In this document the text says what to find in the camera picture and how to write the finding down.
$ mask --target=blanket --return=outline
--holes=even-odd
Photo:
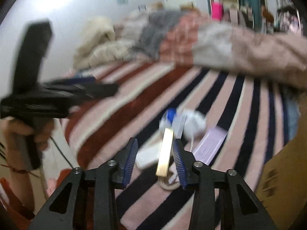
[[[113,23],[105,16],[97,16],[90,19],[81,35],[82,42],[74,55],[74,69],[84,69],[91,66],[89,60],[95,57],[93,50],[104,45],[104,43],[115,41]]]
[[[210,166],[236,169],[255,190],[263,164],[292,138],[289,126],[298,117],[289,113],[283,85],[266,79],[173,62],[114,63],[87,73],[120,87],[114,97],[85,103],[62,120],[65,137],[84,169],[111,159],[130,137],[138,139],[139,148],[160,141],[159,120],[168,108],[197,109],[206,115],[208,128],[228,132]],[[190,148],[184,137],[182,142]],[[116,191],[121,223],[128,230],[188,229],[193,193],[182,187],[162,189],[156,168],[135,166],[128,188]],[[216,194],[217,227],[219,209]]]
[[[263,35],[207,14],[181,11],[132,13],[115,26],[116,39],[136,41],[131,59],[176,62],[269,77],[307,89],[307,39]]]

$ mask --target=black handheld device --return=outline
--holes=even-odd
[[[113,96],[117,84],[103,84],[88,78],[55,80],[45,84],[37,82],[40,64],[52,38],[49,21],[29,25],[19,50],[14,72],[12,94],[2,99],[0,116],[12,116],[34,129],[42,129],[50,118],[65,118],[69,108],[104,97]],[[28,171],[41,165],[34,136],[17,136],[17,147]]]

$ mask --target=person's arm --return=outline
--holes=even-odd
[[[54,128],[53,120],[50,120],[48,124],[41,129],[35,136],[35,142],[40,150],[45,150],[48,147],[48,138],[51,136],[51,131]],[[34,211],[34,197],[33,190],[28,173],[19,173],[19,170],[25,170],[25,165],[22,160],[21,153],[18,146],[16,146],[15,136],[16,134],[28,136],[34,132],[34,130],[17,119],[4,119],[1,120],[1,130],[6,140],[6,157],[7,164],[10,168],[10,188],[15,196],[21,201],[21,203],[30,210]]]

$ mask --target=screw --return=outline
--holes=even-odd
[[[81,168],[80,167],[76,167],[74,174],[79,174],[81,172]]]
[[[237,174],[237,171],[235,171],[235,170],[228,170],[227,173],[229,175],[235,176]]]
[[[203,166],[203,163],[200,162],[200,161],[197,161],[197,162],[193,163],[193,165],[194,165],[196,168],[200,168],[200,167]]]
[[[116,164],[116,161],[114,161],[114,160],[108,161],[109,166],[114,166],[115,164]]]

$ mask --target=gold rectangular block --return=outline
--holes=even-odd
[[[166,128],[164,131],[163,140],[161,144],[156,176],[166,177],[167,175],[169,159],[171,157],[173,139],[174,139],[174,130]]]

